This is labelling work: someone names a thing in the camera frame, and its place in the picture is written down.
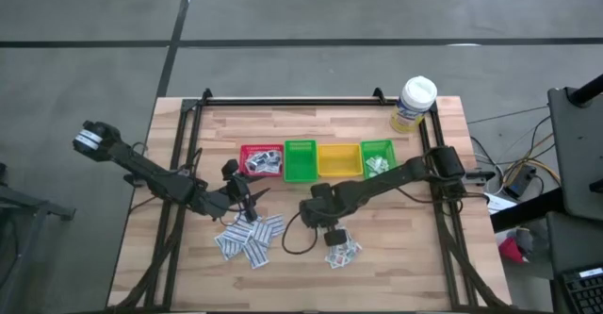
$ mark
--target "black cable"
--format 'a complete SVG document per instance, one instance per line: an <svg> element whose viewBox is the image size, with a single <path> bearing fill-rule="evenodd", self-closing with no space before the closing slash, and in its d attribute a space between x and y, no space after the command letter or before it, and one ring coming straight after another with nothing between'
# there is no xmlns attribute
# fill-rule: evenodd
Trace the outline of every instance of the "black cable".
<svg viewBox="0 0 603 314"><path fill-rule="evenodd" d="M530 146L530 150L528 151L528 153L526 154L526 157L529 157L531 155L531 152L534 150L534 142L536 140L536 132L538 131L538 127L543 124L544 122L546 122L547 120L550 119L550 116L546 116L542 121L540 121L536 127L534 127L534 131L531 134L531 146Z"/></svg>
<svg viewBox="0 0 603 314"><path fill-rule="evenodd" d="M14 219L11 217L8 218L10 225L12 226L12 237L15 241L15 257L10 262L10 267L8 267L7 272L2 276L2 281L0 281L0 289L2 289L8 281L8 277L10 273L12 273L12 269L15 267L17 260L19 260L19 236L17 235L17 223L15 223Z"/></svg>
<svg viewBox="0 0 603 314"><path fill-rule="evenodd" d="M411 199L417 203L422 203L422 204L444 204L444 203L450 203L450 202L457 202L461 198L483 198L488 202L490 201L490 198L488 197L488 195L481 193L481 192L466 192L464 194L461 194L461 195L458 195L455 197L449 197L449 198L438 199L438 200L421 200L421 199L415 198L413 195L404 191L400 187L396 187L396 190L401 192L404 196L408 197L409 199Z"/></svg>
<svg viewBox="0 0 603 314"><path fill-rule="evenodd" d="M532 151L534 150L534 145L535 145L535 140L536 140L536 132L538 131L538 127L540 125L542 125L544 122L546 122L548 119L550 119L550 116L546 116L542 121L540 121L536 126L534 126L534 130L531 134L531 142L530 142L530 149L528 150L528 152L521 158L513 160L513 161L508 161L508 162L497 162L498 165L500 164L514 164L516 162L519 162L520 160L524 159L524 158L528 158L530 157ZM544 153L546 153L547 151L551 150L553 147L555 146L555 143L551 144L548 148L545 149L545 151L543 151L542 153L532 157L532 158L536 158L539 157L541 155L543 155Z"/></svg>
<svg viewBox="0 0 603 314"><path fill-rule="evenodd" d="M328 217L328 218L338 218L338 217L341 217L341 216L345 215L348 212L347 208L341 210L340 212L338 212L336 214L324 213L324 212L322 212L320 210L312 209L311 207L309 207L308 210L310 210L313 213L316 213L316 214L318 214L320 216L324 216L324 217Z"/></svg>
<svg viewBox="0 0 603 314"><path fill-rule="evenodd" d="M202 151L203 151L203 148L197 149L197 151L195 152L195 155L192 157L195 160L195 163L193 163L193 164L187 164L187 163L185 163L182 166L180 166L180 168L176 169L175 171L166 172L166 173L154 173L153 175L168 176L168 175L173 175L173 174L179 174L184 169L192 168L194 173L191 173L191 175L194 178L194 176L197 174L197 168L198 168L198 164L199 164L199 158L201 158L201 152Z"/></svg>
<svg viewBox="0 0 603 314"><path fill-rule="evenodd" d="M541 162L541 161L539 161L538 159L535 159L535 158L529 158L528 159L528 162L531 162L531 161L534 161L534 162L540 163L542 165L545 165L545 163L543 163L543 162ZM545 169L545 172L553 179L553 181L555 181L555 183L557 183L557 186L560 187L562 185L561 182L557 180L557 176L555 176L551 171Z"/></svg>
<svg viewBox="0 0 603 314"><path fill-rule="evenodd" d="M545 181L543 180L542 177L540 177L539 175L535 174L534 178L536 178L537 180L540 181L540 192L538 193L538 195L542 195L545 193Z"/></svg>
<svg viewBox="0 0 603 314"><path fill-rule="evenodd" d="M195 185L195 189L197 189L197 190L199 190L199 184L197 184L197 170L199 169L199 161L201 160L201 153L202 153L202 152L203 152L203 148L199 148L199 149L197 149L197 151L195 152L195 155L193 156L193 159L195 160L195 162L194 162L194 163L193 163L193 165L192 165L192 170L191 170L191 172L190 172L190 176L189 176L189 177L190 177L190 179L192 180L193 184ZM237 179L237 178L239 178L239 177L238 177L238 176L236 176L235 174L233 174L233 175L231 176L231 178ZM247 195L250 195L250 194L251 194L251 192L250 192L250 190L249 190L249 187L247 187L247 184L245 183L245 181L242 181L242 179L240 179L240 178L239 178L239 181L241 181L241 182L242 182L242 184L243 184L243 186L245 186L245 188L247 189L247 190L246 190L246 194L247 194ZM222 206L220 206L220 205L217 205L217 204L213 203L213 202L212 202L212 201L211 201L209 198L207 199L207 202L208 202L210 205L212 205L212 206L214 206L214 207L216 207L216 208L218 208L218 209L220 209L220 210L224 210L224 211L230 211L230 212L236 212L236 213L239 213L239 218L240 218L240 214L241 214L241 213L243 213L243 212L247 211L247 209L242 209L240 205L239 205L239 208L238 208L238 209L232 209L232 208L230 208L230 207L222 207ZM225 226L230 226L230 225L227 225L227 224L223 223L223 222L222 222L222 219L220 219L220 222L221 222L222 224L224 224Z"/></svg>
<svg viewBox="0 0 603 314"><path fill-rule="evenodd" d="M220 217L218 217L218 219L220 220L220 223L222 223L222 225L223 225L223 226L233 226L233 225L237 224L237 223L238 223L238 222L241 220L241 218L243 217L242 212L243 212L243 210L247 210L247 209L243 209L243 207L241 206L241 204L240 204L240 203L236 203L236 204L238 205L238 210L239 210L239 212L238 212L238 218L236 218L236 220L235 220L235 222L234 222L234 223L231 223L231 224L226 224L226 223L224 223L224 221L222 220L222 217L221 217L221 216L220 216Z"/></svg>
<svg viewBox="0 0 603 314"><path fill-rule="evenodd" d="M293 251L290 251L290 250L288 250L286 248L286 246L285 246L286 233L289 231L289 226L291 226L291 224L293 223L293 220L295 220L298 216L300 216L300 214L301 213L298 211L298 213L295 214L291 218L291 220L289 220L289 223L286 224L285 232L283 232L283 237L282 237L282 240L281 240L281 244L283 245L283 250L285 252L291 254L291 255L302 255L302 254L308 253L309 251L311 251L314 248L315 245L317 245L317 241L318 241L318 228L314 228L314 242L312 242L312 245L310 245L309 248L306 248L306 249L304 249L302 251L299 251L299 252L293 252Z"/></svg>
<svg viewBox="0 0 603 314"><path fill-rule="evenodd" d="M480 147L481 151L483 152L483 154L484 154L486 157L488 157L488 159L490 160L490 162L484 162L484 161L479 160L479 159L476 159L476 160L477 160L478 162L481 162L481 163L485 163L485 164L491 164L492 166L494 166L494 167L495 167L495 171L496 171L496 170L497 170L497 169L496 169L497 163L496 163L496 162L494 162L494 160L492 159L492 157L490 156L490 154L488 154L488 152L486 151L486 148L485 148L485 147L484 147L484 146L481 144L481 142L480 142L478 139L474 138L473 136L471 136L471 140L472 140L472 141L474 141L475 143L477 143L477 144L478 144L478 146ZM499 184L499 187L500 187L500 186L502 186L502 170L501 170L499 167L498 167L498 170L500 170L500 172L499 172L499 176L498 176L498 184Z"/></svg>
<svg viewBox="0 0 603 314"><path fill-rule="evenodd" d="M545 149L545 150L544 150L542 153L540 153L540 154L538 154L538 155L536 155L536 156L533 156L533 157L529 157L529 158L537 158L537 157L540 157L540 156L544 155L544 154L545 154L547 151L549 151L549 150L553 149L553 147L554 147L554 146L555 146L555 143L551 144L551 145L550 145L548 148L546 148L546 149Z"/></svg>
<svg viewBox="0 0 603 314"><path fill-rule="evenodd" d="M156 198L157 198L157 196L153 196L153 197L151 197L150 199L148 199L148 200L144 200L144 201L140 202L139 204L137 204L137 205L135 205L135 206L131 207L131 208L130 208L130 210L128 211L128 214L132 214L132 212L134 211L134 209L136 209L136 208L138 208L138 207L142 207L142 206L144 206L144 205L148 204L149 202L153 201L153 200L154 200L154 199L156 199Z"/></svg>
<svg viewBox="0 0 603 314"><path fill-rule="evenodd" d="M456 213L457 213L457 214L460 214L460 213L461 213L461 211L463 210L463 207L464 207L463 200L461 200L461 199L457 199L457 200L456 200L456 203L459 205L459 208L457 209ZM443 208L443 207L442 207L442 213L443 213L444 215L446 215L446 216L452 216L452 214L449 214L449 213L447 213L446 211L444 211L444 208Z"/></svg>
<svg viewBox="0 0 603 314"><path fill-rule="evenodd" d="M141 141L138 141L138 142L132 144L132 146L130 147L130 157L133 156L132 153L135 152L135 149L138 145L142 145L142 153L140 153L140 154L143 156L144 156L144 153L146 153L149 150L149 147L146 144L144 144Z"/></svg>

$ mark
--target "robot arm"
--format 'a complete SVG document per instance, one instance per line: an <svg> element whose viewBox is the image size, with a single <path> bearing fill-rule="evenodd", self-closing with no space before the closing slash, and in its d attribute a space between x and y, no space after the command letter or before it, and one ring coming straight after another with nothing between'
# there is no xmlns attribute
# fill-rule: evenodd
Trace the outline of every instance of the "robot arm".
<svg viewBox="0 0 603 314"><path fill-rule="evenodd" d="M426 164L430 160L432 171ZM417 181L436 182L442 186L458 184L464 168L453 147L435 147L423 157L413 157L406 163L365 181L344 181L334 186L328 183L313 186L312 199L300 202L303 223L311 228L325 227L327 245L346 241L343 231L334 230L338 219L356 212L371 197Z"/></svg>
<svg viewBox="0 0 603 314"><path fill-rule="evenodd" d="M236 172L238 164L234 159L222 168L226 186L207 191L207 182L189 176L189 171L170 172L161 168L123 142L116 127L102 122L84 122L84 129L73 140L73 149L97 162L113 161L132 173L136 179L144 180L153 195L185 205L194 212L214 219L222 217L230 205L242 203L246 217L251 221L255 220L255 202L268 191L262 190L256 195L250 195L247 183L254 179L239 175Z"/></svg>

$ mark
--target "wooden table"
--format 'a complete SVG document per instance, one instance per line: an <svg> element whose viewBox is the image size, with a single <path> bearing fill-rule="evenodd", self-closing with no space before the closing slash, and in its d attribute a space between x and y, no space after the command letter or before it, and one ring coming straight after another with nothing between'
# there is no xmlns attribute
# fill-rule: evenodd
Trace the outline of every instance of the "wooden table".
<svg viewBox="0 0 603 314"><path fill-rule="evenodd" d="M181 101L181 98L158 99L151 124L148 158L166 168L170 164ZM466 169L475 168L461 99L438 97L438 106L446 144L456 148ZM391 111L391 107L205 107L197 143L204 149L199 177L209 182L210 189L215 189L223 184L220 167L227 159L238 158L242 144L282 143L291 139L337 143L386 137L395 143L398 164L422 155L418 133L400 134L389 126ZM186 145L189 131L185 134ZM320 181L333 184L339 180ZM253 191L267 187L271 190L256 207L264 216L284 214L288 221L297 212L299 201L310 197L309 184L286 184L281 178L265 178L252 184ZM427 183L413 183L404 189L416 197L431 197ZM133 205L149 196L147 190L136 191ZM129 217L110 305L117 304L149 266L160 206L161 201L153 201ZM495 294L509 303L485 202L465 199L461 218L470 260ZM188 212L172 309L449 309L432 205L414 203L392 190L374 197L341 222L364 248L345 268L332 270L324 261L328 249L321 238L310 253L292 256L282 250L279 237L269 248L270 263L252 270L242 254L228 262L223 260L214 242L214 237L224 229L220 223ZM306 248L313 237L312 230L296 221L287 234L287 247ZM463 295L460 269L457 266L455 270ZM160 282L158 302L162 294Z"/></svg>

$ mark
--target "wire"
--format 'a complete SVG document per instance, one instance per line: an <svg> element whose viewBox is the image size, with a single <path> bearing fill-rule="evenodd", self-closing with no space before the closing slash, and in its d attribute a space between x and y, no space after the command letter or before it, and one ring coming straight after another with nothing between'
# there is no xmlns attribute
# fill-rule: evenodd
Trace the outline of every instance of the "wire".
<svg viewBox="0 0 603 314"><path fill-rule="evenodd" d="M538 145L540 145L541 143L543 143L546 139L548 139L552 134L550 134L549 136L545 137L544 140L541 140L538 145L534 144L534 140L536 140L536 132L538 131L538 127L543 124L544 122L550 120L550 116L545 117L542 121L540 121L536 127L534 128L534 132L531 134L531 146L530 146L530 150L528 151L528 153L526 154L526 157L531 155L531 152L534 150L534 148Z"/></svg>
<svg viewBox="0 0 603 314"><path fill-rule="evenodd" d="M295 219L296 219L298 216L300 216L300 214L301 214L301 213L298 211L298 213L297 213L297 214L295 214L295 215L294 215L294 216L291 218L291 220L289 220L289 223L287 223L287 224L286 224L286 227L285 227L285 232L283 232L283 237L282 237L282 240L281 240L281 244L283 245L283 250L284 250L285 252L287 252L287 253L291 254L291 255L302 255L302 254L306 254L306 253L308 253L309 251L311 251L311 250L314 248L314 246L316 246L316 245L317 245L317 241L318 241L318 228L314 228L314 242L312 242L312 245L310 245L310 247L308 247L308 248L306 248L306 249L304 249L304 250L302 250L302 251L299 251L299 252L293 252L293 251L290 251L290 250L288 250L288 249L286 248L286 246L285 246L285 237L286 237L286 233L289 231L289 226L291 226L291 224L293 223L293 221L294 221L294 220L295 220Z"/></svg>
<svg viewBox="0 0 603 314"><path fill-rule="evenodd" d="M505 157L507 155L507 153L509 153L511 151L511 149L513 149L521 140L523 140L527 135L529 135L535 128L536 128L536 125L533 126L532 128L530 128L528 131L526 131L517 140L515 140L515 142L513 142L513 144L511 144L507 149L505 149L505 151L498 157L497 164L509 164L509 163L513 163L514 161L505 163L505 162L502 162L501 160L502 160L503 157Z"/></svg>
<svg viewBox="0 0 603 314"><path fill-rule="evenodd" d="M135 152L135 149L138 145L142 145L142 153L140 153L140 154L143 156L144 156L144 153L146 153L149 150L149 147L146 144L144 144L141 141L138 141L138 142L132 144L132 146L130 147L130 157L133 156L133 153Z"/></svg>
<svg viewBox="0 0 603 314"><path fill-rule="evenodd" d="M529 164L533 164L535 166L538 166L540 168L543 168L557 183L557 185L561 185L562 180L561 178L557 175L557 173L555 173L555 171L553 171L550 167L548 167L547 165L545 165L543 162L539 161L538 159L535 158L525 158L522 160L517 161L514 165L510 166L509 168L507 168L507 170L505 171L505 174L503 175L503 183L506 183L507 180L509 179L509 176L518 168L521 166L521 164L525 164L525 163L529 163Z"/></svg>
<svg viewBox="0 0 603 314"><path fill-rule="evenodd" d="M179 174L184 169L192 168L191 175L194 178L195 175L197 174L197 168L199 168L199 158L201 158L201 153L202 152L203 152L203 148L197 149L197 151L195 152L195 155L192 157L193 160L195 161L193 164L185 163L182 166L180 166L180 168L176 169L175 171L166 172L166 173L153 173L153 175L155 175L155 176L157 176L157 175L159 175L159 176L167 176L167 175Z"/></svg>
<svg viewBox="0 0 603 314"><path fill-rule="evenodd" d="M234 223L226 224L222 220L221 216L218 217L218 219L220 220L220 223L222 223L223 226L233 226L233 225L237 224L241 220L241 218L243 217L243 214L241 214L243 212L243 210L244 210L243 207L241 206L241 204L239 202L237 202L236 205L238 206L238 217L236 218L236 220L235 220Z"/></svg>
<svg viewBox="0 0 603 314"><path fill-rule="evenodd" d="M2 289L7 281L8 281L8 277L10 276L10 274L12 273L12 269L15 267L15 264L17 263L17 260L19 260L19 236L17 235L17 223L15 223L14 219L12 219L11 217L8 218L8 221L10 222L10 225L12 226L12 237L14 239L15 242L15 257L12 259L12 262L10 262L10 267L8 267L7 272L4 274L4 276L2 276L2 281L0 281L0 289Z"/></svg>
<svg viewBox="0 0 603 314"><path fill-rule="evenodd" d="M138 208L138 207L142 207L142 206L144 206L144 205L148 204L149 202L153 201L153 200L154 200L154 199L156 199L156 198L157 198L157 196L153 196L153 197L151 197L150 199L148 199L148 200L144 200L144 201L140 202L139 204L137 204L137 205L135 205L135 206L131 207L131 208L130 208L130 210L128 211L128 214L132 214L132 212L134 211L134 209L136 209L136 208Z"/></svg>
<svg viewBox="0 0 603 314"><path fill-rule="evenodd" d="M193 163L193 165L192 165L192 170L191 170L190 175L189 175L189 177L190 177L190 179L192 180L192 182L193 182L193 184L194 184L194 186L195 186L195 189L196 189L196 190L199 190L199 184L197 183L197 170L199 169L199 161L201 160L201 153L202 153L202 152L203 152L203 148L199 148L199 149L197 149L197 151L195 152L195 155L193 156L194 163ZM238 176L236 176L236 175L234 175L234 174L233 174L233 175L231 175L231 178L233 178L233 179L237 179L237 178L238 178L238 179L239 179L239 181L241 181L241 182L242 182L243 186L245 186L245 188L247 189L247 190L246 190L246 197L249 197L249 195L250 195L250 193L251 193L251 192L250 192L250 190L249 190L249 187L247 187L247 184L245 183L245 181L243 181L242 179L240 179ZM230 207L222 207L222 206L217 205L217 204L215 204L214 202L212 202L212 201L211 201L211 199L209 199L209 198L207 198L207 203L209 203L210 205L212 205L212 206L214 206L214 207L216 207L216 208L218 208L218 209L220 209L220 210L224 210L224 211L230 211L230 212L235 212L235 213L239 213L239 214L241 214L242 212L247 211L247 209L245 209L245 208L241 208L241 207L240 207L240 205L238 205L238 206L239 206L239 208L238 208L238 209L232 209L232 208L230 208ZM222 224L224 224L224 226L230 226L230 225L225 224L225 223L222 221L222 219L221 219L221 218L220 218L220 222L221 222Z"/></svg>
<svg viewBox="0 0 603 314"><path fill-rule="evenodd" d="M503 117L514 116L514 115L517 115L517 114L520 114L520 113L530 112L530 111L534 111L534 110L540 110L540 109L543 109L543 108L546 108L546 107L548 107L548 106L532 107L532 108L529 108L529 109L520 110L520 111L516 111L516 112L510 112L510 113L507 113L507 114L502 114L502 115L498 115L498 116L494 116L494 117L488 117L488 118L481 119L481 120L470 121L470 122L467 122L467 124L476 124L476 123L490 121L490 120L495 120L495 119L499 119L499 118L503 118Z"/></svg>
<svg viewBox="0 0 603 314"><path fill-rule="evenodd" d="M463 203L463 200L461 200L461 199L456 200L456 202L459 205L459 208L456 210L456 213L460 214L461 211L463 211L464 203ZM446 211L444 211L443 208L442 208L442 213L446 216L452 216L451 214L448 214Z"/></svg>
<svg viewBox="0 0 603 314"><path fill-rule="evenodd" d="M329 213L324 213L322 211L316 210L316 209L312 209L311 207L308 208L308 210L312 211L313 213L316 213L320 216L324 216L324 217L328 217L328 218L338 218L341 217L343 215L345 215L349 209L345 208L343 210L341 210L340 212L336 213L336 214L329 214Z"/></svg>
<svg viewBox="0 0 603 314"><path fill-rule="evenodd" d="M536 178L537 180L540 181L540 192L538 193L538 195L542 195L545 193L545 181L543 180L542 177L540 177L539 175L535 175L534 178Z"/></svg>
<svg viewBox="0 0 603 314"><path fill-rule="evenodd" d="M396 187L396 190L401 192L404 196L408 197L409 199L411 199L417 203L422 203L422 204L444 204L444 203L450 203L450 202L458 202L458 200L460 200L461 198L483 198L486 201L490 202L490 198L488 197L488 195L481 193L481 192L466 192L466 193L463 193L463 194L455 196L455 197L449 197L449 198L439 199L439 200L421 200L421 199L415 198L413 195L404 191L400 187Z"/></svg>
<svg viewBox="0 0 603 314"><path fill-rule="evenodd" d="M503 176L502 168L500 168L500 166L496 162L494 162L492 157L490 155L488 155L488 152L486 152L486 149L483 147L483 145L481 144L481 142L478 139L471 136L471 140L478 144L478 146L480 147L484 156L490 161L490 164L492 164L495 167L495 169L498 170L498 184L502 185L502 176ZM486 191L491 192L490 191L490 180L488 180L486 182Z"/></svg>
<svg viewBox="0 0 603 314"><path fill-rule="evenodd" d="M554 146L555 146L555 143L551 144L551 145L550 145L548 148L546 148L546 149L545 149L545 150L544 150L542 153L540 153L540 154L538 154L538 155L536 155L536 156L530 157L530 158L537 158L537 157L540 157L540 156L544 155L544 154L545 154L547 151L549 151L549 150L553 149L553 147L554 147Z"/></svg>

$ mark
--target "concrete floor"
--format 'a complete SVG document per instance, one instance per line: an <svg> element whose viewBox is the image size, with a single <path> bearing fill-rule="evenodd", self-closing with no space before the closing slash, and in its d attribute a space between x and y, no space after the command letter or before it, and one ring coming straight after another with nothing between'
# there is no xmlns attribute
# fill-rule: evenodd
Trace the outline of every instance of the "concrete floor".
<svg viewBox="0 0 603 314"><path fill-rule="evenodd" d="M0 0L0 41L168 40L180 0ZM603 0L191 0L183 39L601 37ZM48 221L22 313L102 308L132 189L123 171L72 150L85 120L144 140L165 48L0 48L0 161L8 182L65 206ZM423 74L441 95L461 95L468 121L546 103L550 88L601 74L603 45L180 49L168 96L396 94ZM497 158L545 109L474 123ZM547 134L543 128L540 137ZM522 155L522 142L502 159ZM556 167L554 152L542 157ZM545 179L546 187L553 188ZM550 309L544 279L506 272L513 302Z"/></svg>

